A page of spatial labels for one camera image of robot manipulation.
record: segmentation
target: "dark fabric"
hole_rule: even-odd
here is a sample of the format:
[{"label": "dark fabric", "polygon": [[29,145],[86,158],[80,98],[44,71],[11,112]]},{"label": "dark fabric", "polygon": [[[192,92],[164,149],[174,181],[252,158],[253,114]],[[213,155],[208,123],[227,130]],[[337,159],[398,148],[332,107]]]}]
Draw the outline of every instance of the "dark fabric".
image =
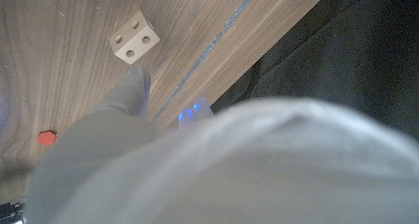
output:
[{"label": "dark fabric", "polygon": [[267,96],[347,105],[419,139],[419,0],[321,0],[211,108]]}]

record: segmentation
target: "gray fabric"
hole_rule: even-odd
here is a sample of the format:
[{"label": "gray fabric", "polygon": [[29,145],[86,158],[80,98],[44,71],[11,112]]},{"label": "gray fabric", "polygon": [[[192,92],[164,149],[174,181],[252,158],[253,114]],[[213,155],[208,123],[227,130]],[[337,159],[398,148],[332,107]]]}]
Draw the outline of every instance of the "gray fabric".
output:
[{"label": "gray fabric", "polygon": [[322,102],[248,103],[165,136],[109,109],[55,146],[31,182],[32,223],[419,219],[417,141]]}]

